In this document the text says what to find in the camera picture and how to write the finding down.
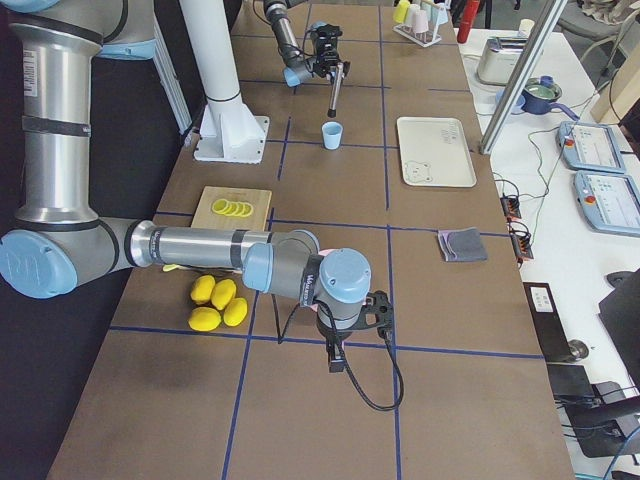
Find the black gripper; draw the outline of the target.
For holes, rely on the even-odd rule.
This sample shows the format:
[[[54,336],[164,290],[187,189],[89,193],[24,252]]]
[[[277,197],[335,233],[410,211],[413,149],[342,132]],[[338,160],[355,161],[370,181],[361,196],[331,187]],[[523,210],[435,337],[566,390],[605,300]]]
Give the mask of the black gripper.
[[[325,338],[329,373],[343,372],[345,369],[345,362],[343,355],[337,348],[337,345],[341,344],[341,346],[344,346],[344,341],[354,332],[354,330],[336,329],[336,331],[333,331],[331,326],[327,326],[320,320],[316,321],[316,327],[320,334]]]
[[[347,76],[350,70],[350,62],[344,62],[340,58],[337,50],[330,49],[324,52],[318,52],[315,56],[313,73],[320,78],[326,78],[327,81],[333,84],[335,73],[332,71],[336,70],[339,65],[343,66],[343,76]]]

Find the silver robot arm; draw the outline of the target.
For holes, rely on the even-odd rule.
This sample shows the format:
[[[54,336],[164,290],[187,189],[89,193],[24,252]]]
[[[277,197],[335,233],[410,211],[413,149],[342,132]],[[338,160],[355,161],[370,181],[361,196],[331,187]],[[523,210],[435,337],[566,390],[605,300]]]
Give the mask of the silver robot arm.
[[[312,41],[313,54],[307,54],[298,45],[288,10],[301,1],[264,1],[263,11],[266,21],[276,37],[279,54],[285,64],[284,79],[289,87],[296,87],[314,76],[325,78],[331,83],[341,76],[344,79],[350,69],[350,62],[343,61],[338,52],[338,39],[343,35],[339,26],[326,22],[316,22],[306,32]]]
[[[305,230],[273,233],[163,227],[100,217],[89,204],[91,62],[155,53],[150,1],[9,1],[23,49],[25,200],[1,239],[1,274],[51,298],[111,272],[152,264],[230,268],[246,287],[315,306],[329,368],[372,311],[370,266],[358,251],[320,254]]]

